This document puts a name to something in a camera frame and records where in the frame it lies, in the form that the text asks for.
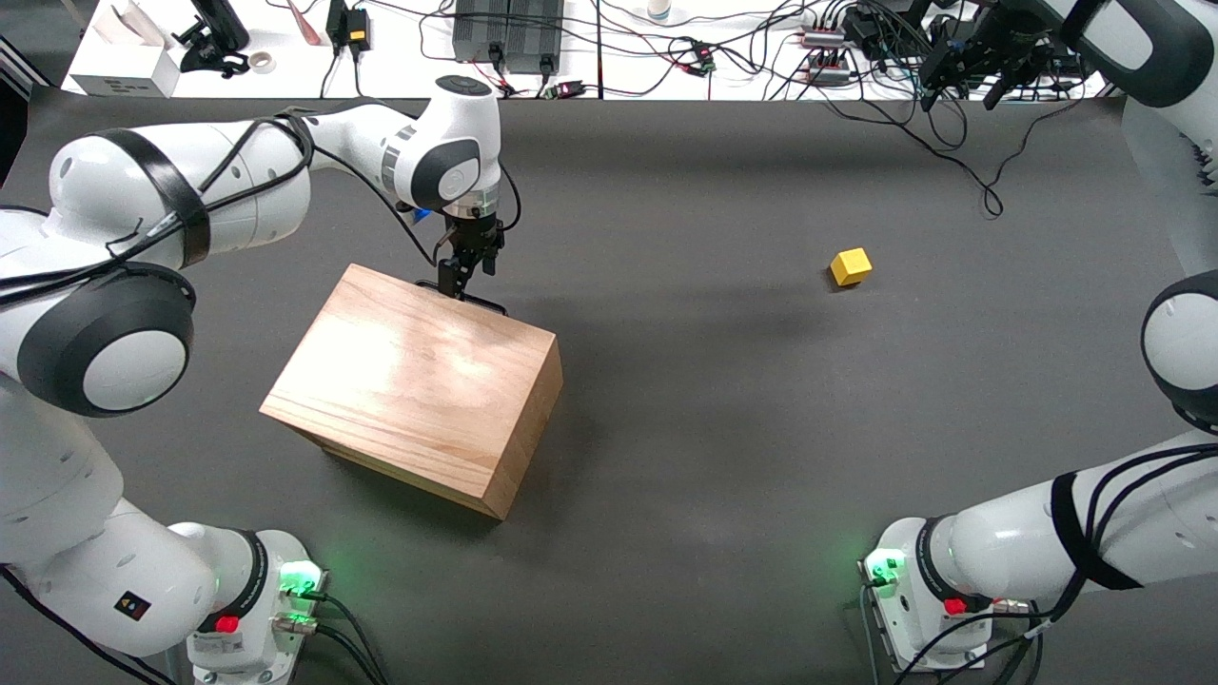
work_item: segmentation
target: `wooden block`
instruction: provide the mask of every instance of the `wooden block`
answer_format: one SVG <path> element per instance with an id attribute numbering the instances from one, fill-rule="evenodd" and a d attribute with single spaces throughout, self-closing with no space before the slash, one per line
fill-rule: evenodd
<path id="1" fill-rule="evenodd" d="M 871 273 L 871 260 L 867 258 L 867 252 L 862 247 L 855 247 L 838 252 L 838 256 L 833 257 L 833 263 L 829 264 L 829 271 L 833 272 L 833 280 L 837 280 L 839 288 L 854 285 L 862 283 Z"/>
<path id="2" fill-rule="evenodd" d="M 503 519 L 561 388 L 553 333 L 352 264 L 261 411 Z"/>

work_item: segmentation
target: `black square sticker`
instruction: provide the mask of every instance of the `black square sticker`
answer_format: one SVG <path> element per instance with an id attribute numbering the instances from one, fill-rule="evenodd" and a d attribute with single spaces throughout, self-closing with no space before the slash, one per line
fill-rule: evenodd
<path id="1" fill-rule="evenodd" d="M 114 608 L 127 614 L 132 620 L 144 618 L 151 606 L 146 600 L 135 596 L 134 592 L 123 592 L 123 597 L 114 603 Z"/>

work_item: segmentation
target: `red button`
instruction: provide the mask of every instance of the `red button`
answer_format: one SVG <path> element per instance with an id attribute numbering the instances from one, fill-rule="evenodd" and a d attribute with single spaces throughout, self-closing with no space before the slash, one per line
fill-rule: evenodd
<path id="1" fill-rule="evenodd" d="M 216 619 L 216 631 L 217 633 L 236 633 L 238 624 L 241 619 L 235 616 L 222 616 Z"/>
<path id="2" fill-rule="evenodd" d="M 948 612 L 948 616 L 960 616 L 968 611 L 968 606 L 960 597 L 950 597 L 943 601 L 943 611 Z"/>

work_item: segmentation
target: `white circular cap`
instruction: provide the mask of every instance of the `white circular cap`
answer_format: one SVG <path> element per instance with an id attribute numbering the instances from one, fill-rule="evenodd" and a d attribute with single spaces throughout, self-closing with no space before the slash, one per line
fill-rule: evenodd
<path id="1" fill-rule="evenodd" d="M 456 200 L 465 194 L 474 183 L 477 182 L 477 160 L 465 160 L 440 180 L 440 196 L 445 200 Z"/>
<path id="2" fill-rule="evenodd" d="M 106 345 L 84 373 L 84 396 L 111 412 L 163 395 L 186 368 L 186 347 L 163 330 L 141 330 Z"/>
<path id="3" fill-rule="evenodd" d="M 1218 300 L 1183 293 L 1146 319 L 1142 347 L 1160 378 L 1183 390 L 1218 385 Z"/>

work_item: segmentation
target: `white table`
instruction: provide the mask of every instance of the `white table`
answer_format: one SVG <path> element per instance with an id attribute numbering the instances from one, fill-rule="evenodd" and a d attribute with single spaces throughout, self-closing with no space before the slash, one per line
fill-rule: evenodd
<path id="1" fill-rule="evenodd" d="M 112 5 L 122 6 L 125 0 L 101 0 L 90 26 L 97 21 L 101 12 L 110 11 Z M 217 72 L 189 72 L 181 74 L 172 96 L 318 98 L 322 91 L 323 76 L 333 59 L 330 48 L 307 45 L 296 28 L 291 12 L 286 9 L 273 7 L 263 0 L 230 0 L 230 2 L 250 32 L 250 45 L 244 52 L 247 55 L 256 51 L 269 52 L 276 63 L 274 71 L 266 74 L 251 71 L 231 79 L 223 79 Z M 385 2 L 400 9 L 371 2 L 359 5 L 368 10 L 373 44 L 373 50 L 363 55 L 359 66 L 359 84 L 364 95 L 385 99 L 429 98 L 432 82 L 445 74 L 463 74 L 484 80 L 496 78 L 486 65 L 477 67 L 424 56 L 423 50 L 431 57 L 451 59 L 453 56 L 452 20 L 434 17 L 421 21 L 420 24 L 421 15 L 435 11 L 438 0 L 385 0 Z M 180 33 L 194 23 L 194 7 L 189 0 L 140 0 L 139 4 L 167 35 Z M 677 0 L 667 21 L 669 24 L 688 18 L 692 15 L 692 10 L 688 7 L 694 6 L 700 16 L 713 17 L 745 11 L 758 12 L 754 16 L 731 20 L 695 21 L 681 27 L 657 26 L 646 20 L 644 2 L 641 0 L 621 0 L 620 4 L 614 4 L 626 12 L 603 7 L 604 84 L 613 90 L 638 93 L 658 83 L 670 68 L 670 63 L 655 55 L 628 54 L 650 52 L 653 48 L 648 45 L 647 40 L 626 34 L 611 22 L 642 34 L 674 38 L 691 35 L 705 43 L 719 43 L 743 35 L 755 28 L 764 16 L 773 10 L 777 0 L 697 0 L 697 5 L 694 5 L 694 0 Z M 298 6 L 304 9 L 307 4 L 302 1 Z M 324 34 L 328 6 L 328 0 L 318 0 L 304 15 L 319 34 Z M 585 98 L 594 98 L 598 73 L 596 0 L 568 0 L 565 20 L 564 28 L 571 33 L 563 38 L 560 69 L 553 77 L 552 83 L 582 79 L 588 85 L 588 95 Z M 801 57 L 808 54 L 806 50 L 801 50 L 792 43 L 799 23 L 798 20 L 793 18 L 770 30 L 770 52 L 766 63 L 767 66 L 772 63 L 775 71 L 781 74 L 793 72 Z M 657 50 L 667 49 L 667 38 L 649 38 L 648 40 Z M 754 51 L 754 59 L 758 61 L 761 59 L 760 40 L 759 34 L 758 48 Z M 734 40 L 728 45 L 739 52 L 748 54 L 747 38 Z M 63 88 L 83 93 L 71 74 L 80 65 L 105 63 L 110 49 L 111 46 L 102 41 L 96 32 L 86 30 L 72 67 L 68 69 L 69 76 L 65 79 Z M 169 56 L 178 63 L 184 52 L 185 49 L 174 44 Z M 870 69 L 871 65 L 862 59 L 859 50 L 853 50 L 851 54 L 857 59 L 861 71 Z M 705 100 L 709 87 L 713 100 L 761 100 L 764 93 L 772 94 L 782 83 L 781 78 L 775 78 L 766 90 L 769 73 L 748 74 L 732 65 L 722 54 L 716 57 L 716 65 L 719 69 L 709 83 L 705 78 L 674 69 L 659 87 L 644 98 L 649 100 Z M 911 98 L 909 85 L 893 80 L 900 78 L 901 74 L 894 71 L 890 76 L 892 78 L 868 77 L 861 89 L 859 85 L 825 89 L 805 89 L 803 85 L 792 85 L 780 98 L 857 100 L 865 96 L 868 100 L 909 100 Z M 529 91 L 525 96 L 532 95 L 541 80 L 537 76 L 527 74 L 507 74 L 507 78 L 514 88 Z M 1094 76 L 1084 87 L 1074 89 L 1071 96 L 1093 96 L 1099 94 L 1104 87 L 1102 78 Z M 613 90 L 605 93 L 607 100 L 635 99 Z M 350 52 L 343 51 L 335 65 L 334 73 L 326 82 L 325 98 L 342 99 L 356 94 L 353 62 Z M 977 93 L 973 98 L 980 99 L 982 95 Z"/>

